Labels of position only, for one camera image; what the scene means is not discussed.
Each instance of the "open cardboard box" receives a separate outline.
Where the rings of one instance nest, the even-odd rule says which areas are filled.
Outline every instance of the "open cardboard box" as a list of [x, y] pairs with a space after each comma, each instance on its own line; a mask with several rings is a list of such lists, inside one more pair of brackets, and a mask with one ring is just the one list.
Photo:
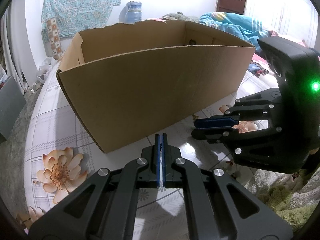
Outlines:
[[108, 153], [236, 91], [254, 51], [194, 22], [116, 24], [77, 33], [57, 78], [82, 125]]

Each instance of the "bedsheet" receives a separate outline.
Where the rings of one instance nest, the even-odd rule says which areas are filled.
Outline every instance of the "bedsheet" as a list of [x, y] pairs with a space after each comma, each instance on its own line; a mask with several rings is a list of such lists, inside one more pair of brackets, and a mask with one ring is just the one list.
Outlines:
[[[83, 153], [80, 163], [89, 175], [100, 168], [110, 170], [123, 168], [129, 161], [140, 157], [141, 150], [154, 144], [155, 134], [151, 134], [121, 149], [102, 153], [90, 138], [71, 109], [56, 79], [56, 65], [49, 74], [36, 102], [28, 128], [24, 156], [24, 188], [27, 205], [50, 210], [54, 194], [43, 190], [42, 184], [34, 184], [36, 172], [43, 170], [42, 155], [54, 149], [72, 147], [75, 153]], [[195, 113], [199, 118], [221, 114], [222, 105], [233, 105], [238, 98], [260, 92], [269, 87], [257, 77], [247, 72], [237, 92]], [[257, 122], [258, 129], [267, 127], [267, 121]], [[210, 145], [206, 141], [191, 137], [193, 117], [177, 122], [158, 133], [167, 133], [168, 143], [178, 147], [183, 158], [195, 162], [199, 167], [212, 171], [223, 168], [235, 175], [238, 182], [246, 184], [255, 169], [233, 164], [228, 150], [222, 144]], [[141, 188], [137, 203], [133, 239], [175, 239], [188, 231], [181, 188], [158, 189]]]

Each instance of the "white plastic bag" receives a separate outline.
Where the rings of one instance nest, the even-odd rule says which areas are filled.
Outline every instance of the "white plastic bag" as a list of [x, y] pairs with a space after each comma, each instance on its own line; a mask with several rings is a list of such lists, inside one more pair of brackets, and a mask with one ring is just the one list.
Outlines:
[[37, 80], [44, 84], [52, 70], [52, 67], [56, 65], [56, 63], [57, 61], [53, 57], [46, 57], [37, 71]]
[[2, 84], [2, 82], [5, 82], [8, 79], [7, 74], [5, 73], [4, 69], [0, 70], [0, 84]]

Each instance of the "teal patterned cloth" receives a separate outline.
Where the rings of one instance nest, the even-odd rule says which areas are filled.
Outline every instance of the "teal patterned cloth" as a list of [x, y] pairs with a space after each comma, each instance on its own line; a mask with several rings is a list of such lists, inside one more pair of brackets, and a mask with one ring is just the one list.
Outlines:
[[113, 6], [120, 0], [44, 0], [42, 36], [49, 41], [46, 22], [55, 17], [60, 38], [72, 37], [79, 31], [107, 25]]

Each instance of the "white curtain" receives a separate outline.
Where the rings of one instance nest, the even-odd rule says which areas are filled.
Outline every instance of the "white curtain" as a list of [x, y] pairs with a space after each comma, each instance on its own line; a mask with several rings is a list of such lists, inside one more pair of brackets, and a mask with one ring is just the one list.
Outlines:
[[9, 40], [8, 40], [8, 31], [7, 31], [7, 21], [8, 21], [8, 10], [4, 13], [1, 19], [1, 40], [2, 40], [2, 47], [4, 53], [4, 62], [7, 69], [7, 75], [13, 76], [15, 81], [18, 84], [18, 87], [22, 94], [24, 94], [24, 84], [23, 84], [23, 77], [22, 77], [22, 70], [19, 66], [15, 66], [13, 60], [11, 58], [11, 52], [9, 47]]
[[244, 15], [280, 34], [305, 40], [309, 47], [315, 45], [318, 13], [310, 0], [247, 0]]

